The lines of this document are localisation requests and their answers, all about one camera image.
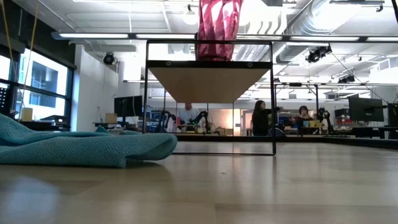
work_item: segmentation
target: person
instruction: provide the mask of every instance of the person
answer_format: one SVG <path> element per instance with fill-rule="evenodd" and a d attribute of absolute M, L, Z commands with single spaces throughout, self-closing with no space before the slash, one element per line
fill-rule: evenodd
<path fill-rule="evenodd" d="M 266 102 L 259 100 L 254 105 L 254 112 L 251 117 L 253 123 L 253 135 L 254 136 L 267 136 L 268 135 L 268 116 L 271 114 L 271 110 L 266 109 Z"/>
<path fill-rule="evenodd" d="M 190 119 L 195 119 L 198 115 L 199 110 L 194 108 L 191 103 L 186 103 L 185 107 L 177 112 L 177 125 L 187 125 Z"/>
<path fill-rule="evenodd" d="M 307 108 L 307 106 L 301 106 L 299 109 L 298 109 L 298 113 L 300 114 L 300 117 L 303 119 L 303 120 L 310 120 L 311 118 L 309 117 L 309 115 L 308 115 L 308 108 Z"/>
<path fill-rule="evenodd" d="M 298 119 L 294 119 L 293 118 L 292 121 L 293 121 L 294 124 L 297 124 L 299 133 L 301 133 L 301 134 L 312 134 L 313 130 L 311 130 L 311 129 L 303 129 L 303 128 L 307 128 L 307 127 L 310 126 L 308 121 L 313 121 L 313 118 L 308 115 L 307 106 L 304 106 L 304 105 L 301 106 L 298 109 L 298 113 L 299 113 L 300 117 Z"/>

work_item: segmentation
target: man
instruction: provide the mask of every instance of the man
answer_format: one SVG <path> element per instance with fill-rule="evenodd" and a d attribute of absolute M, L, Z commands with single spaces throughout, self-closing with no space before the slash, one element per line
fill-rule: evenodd
<path fill-rule="evenodd" d="M 185 107 L 177 112 L 177 125 L 188 124 L 190 119 L 195 119 L 199 115 L 198 109 L 194 108 L 191 103 L 185 103 Z"/>

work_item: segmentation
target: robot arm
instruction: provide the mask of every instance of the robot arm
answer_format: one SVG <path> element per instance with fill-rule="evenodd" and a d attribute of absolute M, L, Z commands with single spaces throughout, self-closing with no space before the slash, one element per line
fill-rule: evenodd
<path fill-rule="evenodd" d="M 324 107 L 319 108 L 318 119 L 320 122 L 322 122 L 323 119 L 326 119 L 328 122 L 328 132 L 332 133 L 334 131 L 333 126 L 330 123 L 330 113 Z"/>
<path fill-rule="evenodd" d="M 166 132 L 167 126 L 169 125 L 170 118 L 175 122 L 177 119 L 174 114 L 169 111 L 162 111 L 160 115 L 159 123 L 157 125 L 156 132 Z"/>
<path fill-rule="evenodd" d="M 209 122 L 208 122 L 208 120 L 207 120 L 207 117 L 208 117 L 208 112 L 207 112 L 207 111 L 202 111 L 202 112 L 199 113 L 199 115 L 198 115 L 195 119 L 190 119 L 190 120 L 189 120 L 189 123 L 191 123 L 191 124 L 198 124 L 199 121 L 200 121 L 202 118 L 205 118 L 205 122 L 206 122 L 206 123 L 205 123 L 206 132 L 207 132 L 207 133 L 210 133 L 211 128 L 210 128 Z"/>

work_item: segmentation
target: computer monitor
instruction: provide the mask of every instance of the computer monitor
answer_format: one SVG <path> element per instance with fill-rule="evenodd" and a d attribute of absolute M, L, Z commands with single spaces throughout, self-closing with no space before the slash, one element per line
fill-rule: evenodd
<path fill-rule="evenodd" d="M 379 99 L 349 97 L 349 116 L 353 121 L 384 121 L 383 102 Z"/>
<path fill-rule="evenodd" d="M 126 122 L 126 117 L 142 116 L 142 96 L 115 98 L 114 113 L 123 117 L 123 123 Z"/>

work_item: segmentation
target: window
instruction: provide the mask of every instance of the window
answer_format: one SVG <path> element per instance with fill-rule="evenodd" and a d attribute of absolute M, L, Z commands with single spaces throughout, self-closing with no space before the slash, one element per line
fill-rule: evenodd
<path fill-rule="evenodd" d="M 16 100 L 16 111 L 20 112 L 22 103 L 22 89 L 19 89 Z M 25 90 L 24 104 L 26 108 L 33 109 L 34 120 L 46 118 L 51 115 L 65 115 L 65 99 L 47 96 L 34 91 Z"/>
<path fill-rule="evenodd" d="M 10 59 L 0 55 L 0 78 L 8 80 L 10 76 Z"/>
<path fill-rule="evenodd" d="M 19 62 L 19 79 L 21 84 L 65 95 L 67 91 L 68 68 L 38 53 L 25 49 Z"/>
<path fill-rule="evenodd" d="M 17 90 L 16 111 L 20 112 L 21 107 L 32 108 L 33 120 L 65 116 L 69 69 L 35 52 L 28 60 L 29 54 L 30 50 L 25 49 L 19 61 L 18 83 L 26 84 L 26 88 L 23 90 L 21 86 Z"/>

